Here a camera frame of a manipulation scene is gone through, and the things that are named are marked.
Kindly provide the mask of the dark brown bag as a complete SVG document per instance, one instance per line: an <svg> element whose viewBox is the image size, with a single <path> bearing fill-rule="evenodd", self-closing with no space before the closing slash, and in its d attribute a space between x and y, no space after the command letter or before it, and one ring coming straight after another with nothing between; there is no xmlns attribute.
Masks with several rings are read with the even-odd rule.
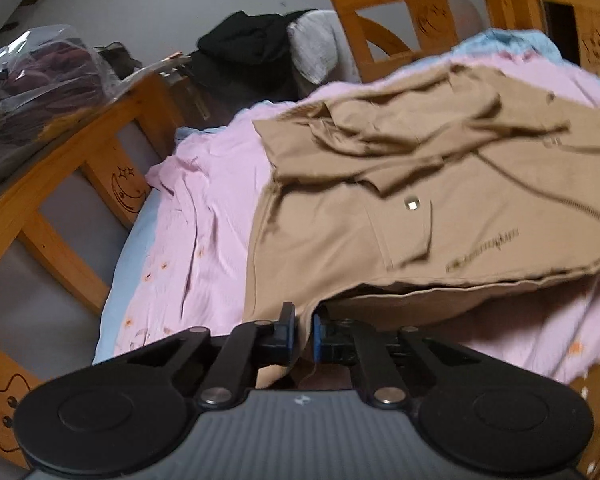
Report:
<svg viewBox="0 0 600 480"><path fill-rule="evenodd" d="M129 50L120 41L96 47L96 52L108 63L119 79L131 76L143 67L143 64L130 55Z"/></svg>

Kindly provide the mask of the clear plastic bag of clothes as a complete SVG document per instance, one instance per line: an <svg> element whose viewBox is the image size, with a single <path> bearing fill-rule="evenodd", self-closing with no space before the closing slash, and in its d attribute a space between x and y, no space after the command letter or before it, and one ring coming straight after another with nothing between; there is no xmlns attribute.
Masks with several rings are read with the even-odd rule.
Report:
<svg viewBox="0 0 600 480"><path fill-rule="evenodd" d="M77 118L114 96L120 79L69 25L27 30L0 49L0 182Z"/></svg>

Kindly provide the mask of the wooden bed frame rail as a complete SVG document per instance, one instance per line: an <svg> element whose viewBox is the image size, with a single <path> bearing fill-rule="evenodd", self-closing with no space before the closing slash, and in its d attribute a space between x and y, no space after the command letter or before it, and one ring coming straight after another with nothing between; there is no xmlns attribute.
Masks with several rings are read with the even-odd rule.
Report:
<svg viewBox="0 0 600 480"><path fill-rule="evenodd" d="M253 127L271 165L242 322L292 302L381 330L426 326L575 388L600 479L600 75L562 59L541 1L600 32L600 0L335 0L367 64ZM114 270L184 115L141 72L0 187L0 479L28 470L17 403L94 360Z"/></svg>

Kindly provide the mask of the black clothes pile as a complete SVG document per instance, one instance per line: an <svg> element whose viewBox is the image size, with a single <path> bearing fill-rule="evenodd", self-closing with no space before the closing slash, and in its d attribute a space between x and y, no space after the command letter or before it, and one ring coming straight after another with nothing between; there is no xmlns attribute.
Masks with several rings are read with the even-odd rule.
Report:
<svg viewBox="0 0 600 480"><path fill-rule="evenodd" d="M298 90L287 27L304 14L230 14L198 39L183 72L225 101L294 101Z"/></svg>

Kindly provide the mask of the grey white striped cloth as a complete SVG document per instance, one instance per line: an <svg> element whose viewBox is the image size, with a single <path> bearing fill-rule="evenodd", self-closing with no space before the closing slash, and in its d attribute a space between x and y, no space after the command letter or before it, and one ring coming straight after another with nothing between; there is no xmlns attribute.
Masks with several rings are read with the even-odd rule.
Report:
<svg viewBox="0 0 600 480"><path fill-rule="evenodd" d="M348 40L333 10L306 12L287 27L291 62L314 86L332 81L359 82Z"/></svg>

